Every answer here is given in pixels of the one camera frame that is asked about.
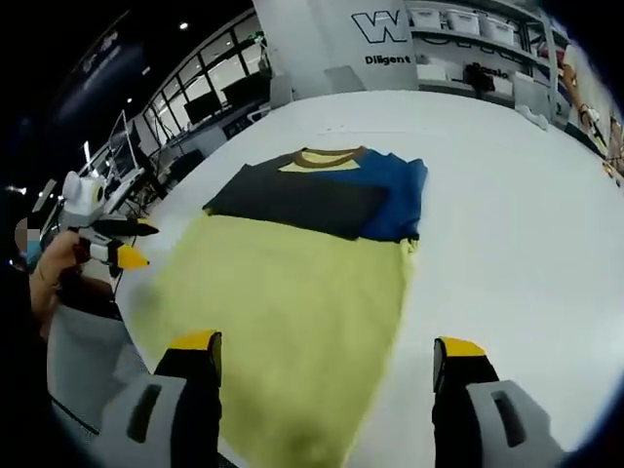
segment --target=glass wall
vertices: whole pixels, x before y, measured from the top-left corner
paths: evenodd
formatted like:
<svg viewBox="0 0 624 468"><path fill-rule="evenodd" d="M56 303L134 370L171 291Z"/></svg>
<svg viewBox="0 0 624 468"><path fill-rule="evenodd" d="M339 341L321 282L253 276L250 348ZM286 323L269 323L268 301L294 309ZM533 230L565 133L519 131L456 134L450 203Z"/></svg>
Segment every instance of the glass wall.
<svg viewBox="0 0 624 468"><path fill-rule="evenodd" d="M221 106L228 107L223 89L259 70L261 48L255 42L258 32L260 23L251 14L189 58L165 84L143 114L161 145L190 128L184 110L190 100L216 92Z"/></svg>

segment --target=yellow cloth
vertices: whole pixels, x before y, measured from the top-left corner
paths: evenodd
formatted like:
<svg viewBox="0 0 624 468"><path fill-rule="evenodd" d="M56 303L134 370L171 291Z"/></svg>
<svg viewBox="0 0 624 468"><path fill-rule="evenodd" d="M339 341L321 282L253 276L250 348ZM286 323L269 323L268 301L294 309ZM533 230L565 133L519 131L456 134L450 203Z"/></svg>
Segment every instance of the yellow cloth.
<svg viewBox="0 0 624 468"><path fill-rule="evenodd" d="M159 359L176 337L222 338L221 436L252 467L340 466L399 324L410 246L202 215L134 314Z"/></svg>

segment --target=banner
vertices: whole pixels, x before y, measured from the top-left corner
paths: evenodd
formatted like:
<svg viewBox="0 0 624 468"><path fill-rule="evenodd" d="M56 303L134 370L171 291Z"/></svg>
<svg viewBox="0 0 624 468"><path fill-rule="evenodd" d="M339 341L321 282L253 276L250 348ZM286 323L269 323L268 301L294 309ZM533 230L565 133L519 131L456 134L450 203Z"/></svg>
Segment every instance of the banner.
<svg viewBox="0 0 624 468"><path fill-rule="evenodd" d="M416 64L401 0L253 0L277 74L297 98L330 94L325 70L349 65L368 91L415 90Z"/></svg>

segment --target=white wall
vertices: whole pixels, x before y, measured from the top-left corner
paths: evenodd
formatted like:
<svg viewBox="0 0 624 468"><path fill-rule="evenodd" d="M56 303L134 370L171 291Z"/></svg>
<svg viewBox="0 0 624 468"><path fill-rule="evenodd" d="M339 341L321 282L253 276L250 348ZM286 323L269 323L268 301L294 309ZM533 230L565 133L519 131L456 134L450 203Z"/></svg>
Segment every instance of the white wall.
<svg viewBox="0 0 624 468"><path fill-rule="evenodd" d="M368 90L416 88L409 22L402 0L253 0L253 4L269 44L271 63L277 74L291 75L298 98L329 94L324 71L341 65L352 66ZM377 43L376 38L367 39L352 15L372 18L374 12L383 11L393 15L399 12L399 25L393 27L386 21L393 37L381 34ZM384 25L382 19L377 23ZM408 57L410 62L366 62L366 56L378 55Z"/></svg>

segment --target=desk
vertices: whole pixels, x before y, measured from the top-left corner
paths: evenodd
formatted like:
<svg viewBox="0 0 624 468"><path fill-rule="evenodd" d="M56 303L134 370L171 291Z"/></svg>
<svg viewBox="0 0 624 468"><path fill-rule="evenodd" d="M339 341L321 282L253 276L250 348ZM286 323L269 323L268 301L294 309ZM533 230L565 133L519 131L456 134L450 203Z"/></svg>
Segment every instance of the desk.
<svg viewBox="0 0 624 468"><path fill-rule="evenodd" d="M434 466L433 340L441 334L483 346L500 377L545 408L554 437L574 449L624 368L624 199L571 136L487 102L374 92L272 111L155 208L160 233L136 243L153 266L124 274L117 292L130 335L142 285L244 164L302 146L359 144L422 158L429 178L402 324L347 466Z"/></svg>

